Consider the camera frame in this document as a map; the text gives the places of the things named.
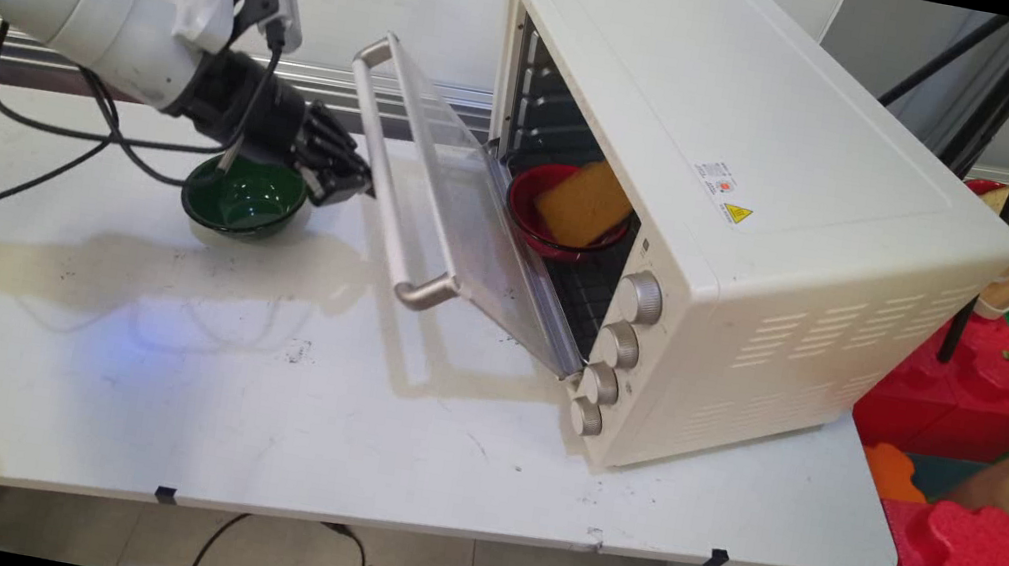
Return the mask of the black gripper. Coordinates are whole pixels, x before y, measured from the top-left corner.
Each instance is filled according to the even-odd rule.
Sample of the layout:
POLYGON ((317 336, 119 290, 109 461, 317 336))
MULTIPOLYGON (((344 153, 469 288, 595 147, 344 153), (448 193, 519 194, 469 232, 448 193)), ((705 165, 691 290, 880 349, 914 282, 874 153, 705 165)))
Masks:
POLYGON ((239 153, 286 169, 297 164, 297 139, 306 123, 297 171, 313 205, 376 196, 370 165, 328 107, 307 104, 298 89, 243 52, 201 54, 193 79, 166 113, 188 118, 196 132, 218 143, 242 126, 239 153))

